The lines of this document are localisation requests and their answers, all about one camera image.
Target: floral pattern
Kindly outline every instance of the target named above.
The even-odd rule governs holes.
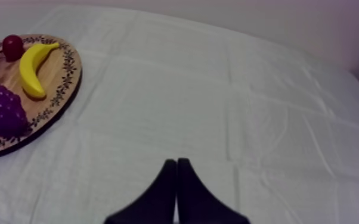
[[[50,44],[55,43],[57,40],[54,38],[45,38],[43,36],[36,36],[36,37],[27,37],[23,38],[24,43],[44,43],[44,44]],[[28,125],[27,133],[31,133],[33,128],[37,127],[38,124],[42,121],[48,120],[54,110],[52,110],[53,107],[59,106],[61,104],[61,100],[64,99],[64,95],[66,94],[66,91],[71,88],[71,85],[73,84],[72,80],[74,78],[74,71],[76,71],[78,68],[75,67],[75,59],[74,54],[75,52],[70,49],[69,45],[66,43],[60,42],[60,49],[64,50],[63,58],[64,58],[64,64],[63,64],[63,70],[65,71],[65,75],[62,77],[61,84],[57,86],[57,89],[55,91],[55,96],[53,96],[50,99],[50,105],[47,107],[44,111],[39,112],[38,115],[34,118],[32,118]],[[23,140],[22,136],[16,136],[12,138],[1,138],[0,137],[0,149],[2,149],[7,142],[9,143],[16,143]]]

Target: plastic fruit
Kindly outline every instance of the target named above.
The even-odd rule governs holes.
[[[46,93],[36,76],[36,70],[43,60],[46,59],[50,50],[58,48],[59,46],[59,43],[38,43],[31,46],[22,56],[20,60],[21,85],[29,96],[37,99],[46,96]]]
[[[24,43],[17,35],[9,35],[4,38],[2,43],[2,51],[8,62],[17,61],[24,54]]]
[[[21,136],[28,125],[20,97],[0,85],[0,136]]]

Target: grapes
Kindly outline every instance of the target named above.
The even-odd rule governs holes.
[[[28,125],[20,97],[0,85],[0,136],[21,136]]]

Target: red apple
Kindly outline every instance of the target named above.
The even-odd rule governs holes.
[[[24,43],[17,35],[9,35],[3,40],[3,54],[8,62],[17,61],[24,54]]]

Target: wall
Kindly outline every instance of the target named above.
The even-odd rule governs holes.
[[[359,0],[0,0],[110,5],[186,18],[302,48],[359,79]]]

